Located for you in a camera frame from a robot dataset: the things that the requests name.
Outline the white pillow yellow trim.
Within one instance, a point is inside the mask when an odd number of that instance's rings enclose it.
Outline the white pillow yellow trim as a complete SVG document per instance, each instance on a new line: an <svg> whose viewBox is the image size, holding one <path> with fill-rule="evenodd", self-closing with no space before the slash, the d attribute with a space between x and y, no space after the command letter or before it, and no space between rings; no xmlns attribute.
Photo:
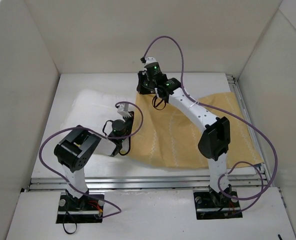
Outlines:
<svg viewBox="0 0 296 240"><path fill-rule="evenodd" d="M102 135L110 134L112 132L110 122L107 123L104 131L102 129L106 121L123 118L115 107L116 103L123 101L134 103L135 98L133 96L83 89L75 98L60 128L66 129L81 125Z"/></svg>

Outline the blue yellow cartoon pillowcase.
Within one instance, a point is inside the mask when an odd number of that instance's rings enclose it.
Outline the blue yellow cartoon pillowcase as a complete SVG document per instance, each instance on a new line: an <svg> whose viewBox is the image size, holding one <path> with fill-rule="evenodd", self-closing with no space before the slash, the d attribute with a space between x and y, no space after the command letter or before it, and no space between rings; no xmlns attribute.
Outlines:
<svg viewBox="0 0 296 240"><path fill-rule="evenodd" d="M138 162L157 168L199 169L207 168L207 159L199 152L202 136L199 129L177 108L167 105L163 110L154 109L153 95L136 95L132 130L136 133L130 140L128 156ZM245 167L263 162L251 139L247 125L221 111L210 109L218 117L230 122L230 144L226 164L235 163Z"/></svg>

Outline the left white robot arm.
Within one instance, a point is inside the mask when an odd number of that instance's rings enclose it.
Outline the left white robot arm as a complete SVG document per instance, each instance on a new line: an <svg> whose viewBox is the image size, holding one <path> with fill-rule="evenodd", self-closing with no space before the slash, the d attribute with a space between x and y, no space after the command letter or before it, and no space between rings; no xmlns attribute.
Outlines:
<svg viewBox="0 0 296 240"><path fill-rule="evenodd" d="M84 194L89 193L84 167L93 154L115 157L121 153L124 141L133 127L134 112L128 111L122 119L110 122L112 130L108 136L112 139L101 137L77 125L54 148L54 155L72 185L66 189L70 196L69 202L77 210L84 209L88 204L88 197Z"/></svg>

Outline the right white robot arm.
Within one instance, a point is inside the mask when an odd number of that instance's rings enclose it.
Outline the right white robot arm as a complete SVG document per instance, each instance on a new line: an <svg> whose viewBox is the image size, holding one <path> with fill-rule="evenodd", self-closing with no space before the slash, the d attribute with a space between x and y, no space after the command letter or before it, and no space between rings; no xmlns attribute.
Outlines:
<svg viewBox="0 0 296 240"><path fill-rule="evenodd" d="M199 152L206 157L210 172L209 200L215 206L227 201L231 185L227 176L227 152L231 142L230 121L218 117L193 102L176 78L168 78L153 57L142 58L143 70L138 72L137 92L154 94L165 104L181 111L201 132Z"/></svg>

